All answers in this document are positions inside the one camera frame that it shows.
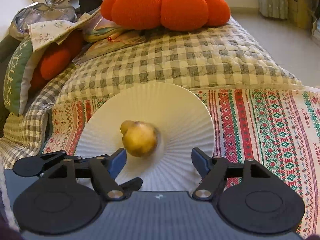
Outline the folded fabric bundle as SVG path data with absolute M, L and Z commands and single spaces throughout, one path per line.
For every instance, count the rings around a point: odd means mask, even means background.
M 82 35 L 86 42 L 94 43 L 109 37 L 115 39 L 127 31 L 131 31 L 131 29 L 124 29 L 113 21 L 98 16 L 83 26 Z

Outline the floral cloth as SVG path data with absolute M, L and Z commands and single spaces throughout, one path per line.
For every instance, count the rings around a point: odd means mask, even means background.
M 99 14 L 98 8 L 93 14 L 84 13 L 75 23 L 67 20 L 52 20 L 28 25 L 33 52 L 61 39 L 65 40 L 70 32 L 82 29 L 94 16 Z

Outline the checkered quilt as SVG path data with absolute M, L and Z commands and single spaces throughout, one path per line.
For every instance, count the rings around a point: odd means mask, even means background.
M 57 104 L 110 98 L 140 83 L 166 82 L 187 89 L 231 85 L 300 85 L 235 19 L 191 33 L 145 32 L 147 41 L 70 64 L 36 94 L 22 116 L 9 114 L 1 137 L 5 168 L 39 153 L 45 122 Z

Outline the patterned red green cloth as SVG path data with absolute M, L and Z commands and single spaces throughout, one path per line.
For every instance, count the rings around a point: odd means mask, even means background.
M 253 157 L 303 197 L 302 237 L 319 234 L 319 90 L 309 87 L 195 89 L 216 131 L 214 152 Z

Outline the small red plush cushion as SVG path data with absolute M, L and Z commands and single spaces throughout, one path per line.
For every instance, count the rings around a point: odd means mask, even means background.
M 84 39 L 82 31 L 77 29 L 58 45 L 53 42 L 45 50 L 30 82 L 29 94 L 41 90 L 50 80 L 61 74 L 82 50 Z

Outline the wooden shelf unit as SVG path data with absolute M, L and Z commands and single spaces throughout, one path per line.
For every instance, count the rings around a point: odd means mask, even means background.
M 319 0 L 288 0 L 289 20 L 319 45 Z

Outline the large tomato plush cushion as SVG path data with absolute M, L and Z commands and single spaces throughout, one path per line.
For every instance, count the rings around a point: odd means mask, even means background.
M 163 26 L 173 31 L 193 31 L 226 24 L 231 11 L 225 0 L 104 0 L 103 18 L 133 30 Z

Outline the silver storage bag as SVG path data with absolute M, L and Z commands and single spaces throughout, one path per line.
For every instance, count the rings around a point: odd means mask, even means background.
M 21 9 L 14 16 L 9 27 L 9 34 L 13 38 L 21 41 L 29 34 L 28 25 L 53 20 L 73 22 L 75 17 L 75 9 L 72 6 L 35 3 L 34 5 Z

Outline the green embroidered pillow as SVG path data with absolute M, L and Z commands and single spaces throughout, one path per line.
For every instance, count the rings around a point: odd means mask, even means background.
M 31 38 L 27 36 L 8 63 L 3 83 L 3 101 L 5 108 L 16 116 L 24 112 L 33 73 L 43 54 L 44 49 L 33 51 Z

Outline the brown yellow pear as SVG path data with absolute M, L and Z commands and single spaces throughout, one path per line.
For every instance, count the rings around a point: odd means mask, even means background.
M 158 144 L 157 129 L 149 123 L 126 120 L 120 126 L 125 150 L 137 158 L 153 154 Z

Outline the white ribbed plate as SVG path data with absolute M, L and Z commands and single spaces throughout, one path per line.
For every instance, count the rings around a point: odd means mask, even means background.
M 143 191 L 192 191 L 201 176 L 192 149 L 212 155 L 215 131 L 208 108 L 191 91 L 168 83 L 138 85 L 108 99 L 80 135 L 76 155 L 84 158 L 127 152 L 116 178 L 143 180 Z

